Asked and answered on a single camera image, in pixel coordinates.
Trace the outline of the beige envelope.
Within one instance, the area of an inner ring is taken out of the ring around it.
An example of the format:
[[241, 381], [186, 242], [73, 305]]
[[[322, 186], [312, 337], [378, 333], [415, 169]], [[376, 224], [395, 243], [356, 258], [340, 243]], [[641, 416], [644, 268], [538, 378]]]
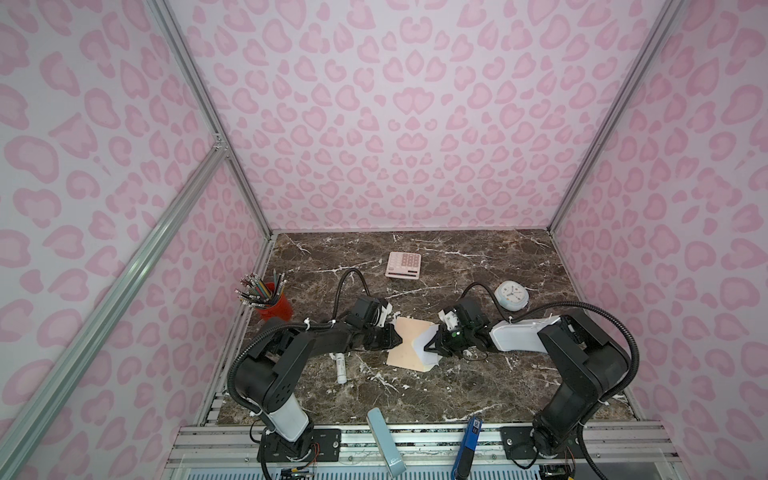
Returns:
[[402, 343], [389, 351], [388, 366], [425, 373], [439, 364], [438, 354], [425, 351], [426, 344], [438, 331], [437, 324], [400, 316], [394, 327]]

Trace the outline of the white glue stick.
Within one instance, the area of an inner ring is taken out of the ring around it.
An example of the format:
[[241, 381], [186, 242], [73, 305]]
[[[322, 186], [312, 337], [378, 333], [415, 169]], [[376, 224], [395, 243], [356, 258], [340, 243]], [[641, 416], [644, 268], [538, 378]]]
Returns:
[[336, 366], [336, 381], [339, 385], [344, 385], [348, 381], [345, 355], [335, 353], [332, 355]]

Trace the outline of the white letter paper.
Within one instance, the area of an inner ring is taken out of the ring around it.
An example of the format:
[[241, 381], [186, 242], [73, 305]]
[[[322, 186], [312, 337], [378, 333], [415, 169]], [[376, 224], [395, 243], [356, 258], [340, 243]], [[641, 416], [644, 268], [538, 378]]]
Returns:
[[427, 346], [432, 342], [434, 336], [438, 333], [439, 326], [432, 324], [419, 334], [411, 343], [413, 350], [421, 364], [420, 370], [428, 372], [439, 364], [441, 356], [427, 350]]

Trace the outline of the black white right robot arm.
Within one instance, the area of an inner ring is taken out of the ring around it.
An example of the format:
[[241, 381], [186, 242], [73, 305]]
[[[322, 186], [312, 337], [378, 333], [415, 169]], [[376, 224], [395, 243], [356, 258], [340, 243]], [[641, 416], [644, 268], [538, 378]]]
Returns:
[[487, 294], [500, 314], [493, 321], [467, 291], [442, 309], [439, 324], [420, 355], [462, 357], [524, 351], [544, 353], [561, 382], [554, 396], [535, 413], [530, 432], [508, 440], [506, 456], [517, 467], [532, 468], [540, 459], [585, 451], [585, 427], [595, 413], [634, 380], [640, 354], [629, 329], [601, 307], [581, 301], [529, 305], [529, 295], [514, 281]]

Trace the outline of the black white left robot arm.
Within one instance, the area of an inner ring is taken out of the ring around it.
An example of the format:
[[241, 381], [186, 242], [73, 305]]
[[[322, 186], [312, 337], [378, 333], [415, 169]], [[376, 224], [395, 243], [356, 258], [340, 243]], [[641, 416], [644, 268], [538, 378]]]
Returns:
[[258, 440], [261, 460], [268, 459], [269, 450], [289, 461], [305, 461], [320, 453], [312, 439], [313, 421], [295, 396], [308, 361], [401, 345], [391, 313], [391, 303], [372, 296], [360, 270], [349, 268], [337, 285], [331, 319], [298, 323], [275, 317], [264, 323], [226, 377], [230, 399], [264, 423], [265, 432]]

